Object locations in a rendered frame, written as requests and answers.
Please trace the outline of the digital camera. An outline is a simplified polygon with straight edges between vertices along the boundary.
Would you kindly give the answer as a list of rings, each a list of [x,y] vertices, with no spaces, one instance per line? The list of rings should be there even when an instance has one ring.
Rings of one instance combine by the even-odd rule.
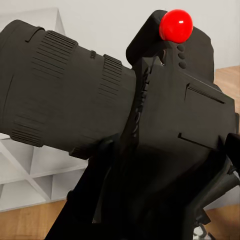
[[[193,240],[196,210],[228,173],[235,100],[214,84],[211,38],[183,9],[155,10],[132,69],[16,19],[0,32],[0,133],[88,160],[120,136],[120,240]],[[92,223],[107,221],[111,165]]]

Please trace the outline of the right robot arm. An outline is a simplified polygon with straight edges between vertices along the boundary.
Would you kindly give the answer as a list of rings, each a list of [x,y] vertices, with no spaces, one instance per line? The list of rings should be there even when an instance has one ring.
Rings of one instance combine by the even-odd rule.
[[[202,223],[204,226],[211,222],[209,216],[205,212],[204,208],[224,196],[228,191],[240,185],[240,178],[234,173],[237,168],[232,164],[228,173],[220,181],[220,183],[213,189],[213,191],[207,196],[203,203],[198,207],[195,214],[194,228],[200,226]]]

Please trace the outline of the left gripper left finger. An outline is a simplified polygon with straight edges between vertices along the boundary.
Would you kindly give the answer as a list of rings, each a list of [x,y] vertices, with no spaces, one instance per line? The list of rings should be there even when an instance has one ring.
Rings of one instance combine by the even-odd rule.
[[[92,223],[110,165],[107,220]],[[102,141],[44,240],[121,240],[119,133]]]

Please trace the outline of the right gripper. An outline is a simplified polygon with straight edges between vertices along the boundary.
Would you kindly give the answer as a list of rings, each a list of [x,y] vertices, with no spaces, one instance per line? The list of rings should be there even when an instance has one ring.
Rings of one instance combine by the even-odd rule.
[[[213,191],[207,196],[207,198],[203,201],[203,203],[198,207],[195,214],[194,228],[200,226],[202,223],[204,226],[211,222],[209,216],[205,212],[204,208],[217,200],[218,198],[224,196],[226,191],[221,189],[219,185],[217,185]]]

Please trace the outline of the camera tripod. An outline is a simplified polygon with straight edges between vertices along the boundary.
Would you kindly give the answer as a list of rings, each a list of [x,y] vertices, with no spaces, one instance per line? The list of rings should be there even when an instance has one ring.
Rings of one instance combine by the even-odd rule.
[[[70,195],[72,194],[73,190],[71,190],[68,194],[67,194],[67,197],[66,199],[68,200]],[[211,233],[208,233],[207,234],[207,231],[206,229],[204,228],[204,225],[202,223],[200,223],[200,226],[199,227],[196,227],[194,228],[194,232],[193,232],[193,240],[196,240],[196,239],[205,239],[205,240],[216,240],[216,238],[211,234]]]

